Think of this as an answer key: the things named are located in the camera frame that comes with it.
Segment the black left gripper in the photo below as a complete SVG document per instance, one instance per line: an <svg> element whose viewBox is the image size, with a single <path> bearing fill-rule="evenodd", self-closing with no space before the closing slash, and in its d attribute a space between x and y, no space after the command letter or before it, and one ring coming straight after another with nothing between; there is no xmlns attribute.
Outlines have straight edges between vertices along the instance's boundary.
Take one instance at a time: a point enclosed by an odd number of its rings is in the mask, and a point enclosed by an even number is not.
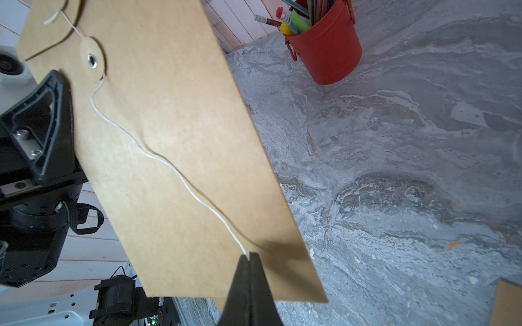
<svg viewBox="0 0 522 326"><path fill-rule="evenodd" d="M86 175L74 149L71 88L51 70L1 114L1 285L53 271L69 231L86 235Z"/></svg>

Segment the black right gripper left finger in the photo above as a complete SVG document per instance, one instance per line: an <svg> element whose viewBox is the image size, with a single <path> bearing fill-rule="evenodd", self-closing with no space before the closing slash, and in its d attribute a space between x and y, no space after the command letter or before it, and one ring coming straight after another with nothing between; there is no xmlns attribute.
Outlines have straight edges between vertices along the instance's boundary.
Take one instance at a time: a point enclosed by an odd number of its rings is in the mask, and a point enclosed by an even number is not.
<svg viewBox="0 0 522 326"><path fill-rule="evenodd" d="M250 263L246 255L239 258L231 288L218 326L250 324Z"/></svg>

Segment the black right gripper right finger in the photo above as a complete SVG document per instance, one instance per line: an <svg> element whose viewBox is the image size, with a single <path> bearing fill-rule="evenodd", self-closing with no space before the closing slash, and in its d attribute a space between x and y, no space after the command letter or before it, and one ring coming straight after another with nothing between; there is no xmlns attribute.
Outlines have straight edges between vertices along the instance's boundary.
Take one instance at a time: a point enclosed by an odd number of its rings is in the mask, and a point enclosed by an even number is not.
<svg viewBox="0 0 522 326"><path fill-rule="evenodd" d="M260 256L250 253L250 325L283 326Z"/></svg>

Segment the brown kraft file bag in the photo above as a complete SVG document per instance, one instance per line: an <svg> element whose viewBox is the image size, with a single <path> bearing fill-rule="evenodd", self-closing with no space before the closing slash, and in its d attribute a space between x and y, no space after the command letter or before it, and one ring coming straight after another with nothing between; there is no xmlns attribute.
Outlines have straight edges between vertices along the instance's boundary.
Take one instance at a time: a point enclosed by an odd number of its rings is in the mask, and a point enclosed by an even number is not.
<svg viewBox="0 0 522 326"><path fill-rule="evenodd" d="M521 285L500 279L489 326L522 326Z"/></svg>
<svg viewBox="0 0 522 326"><path fill-rule="evenodd" d="M256 252L276 300L327 301L200 1L34 1L16 49L69 82L76 156L149 296L224 298Z"/></svg>

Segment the red metal pen bucket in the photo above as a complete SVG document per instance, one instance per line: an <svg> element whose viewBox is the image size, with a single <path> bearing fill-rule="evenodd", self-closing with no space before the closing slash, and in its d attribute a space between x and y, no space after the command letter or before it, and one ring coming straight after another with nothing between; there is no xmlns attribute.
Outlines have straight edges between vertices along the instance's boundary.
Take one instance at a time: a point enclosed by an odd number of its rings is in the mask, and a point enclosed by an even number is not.
<svg viewBox="0 0 522 326"><path fill-rule="evenodd" d="M334 84L347 77L362 57L355 23L351 1L336 1L322 20L305 33L286 36L285 44L317 84Z"/></svg>

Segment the bundle of pens and pencils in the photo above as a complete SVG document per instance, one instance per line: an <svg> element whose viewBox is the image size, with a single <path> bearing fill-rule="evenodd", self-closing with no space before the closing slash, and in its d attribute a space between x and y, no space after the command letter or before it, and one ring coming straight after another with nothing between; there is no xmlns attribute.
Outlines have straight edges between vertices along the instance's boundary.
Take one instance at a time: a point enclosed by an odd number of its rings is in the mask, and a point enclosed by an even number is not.
<svg viewBox="0 0 522 326"><path fill-rule="evenodd" d="M277 27L286 36L295 36L310 30L326 17L336 1L306 1L305 5L297 1L284 1L289 10L278 7L275 13L276 19L255 15L255 21Z"/></svg>

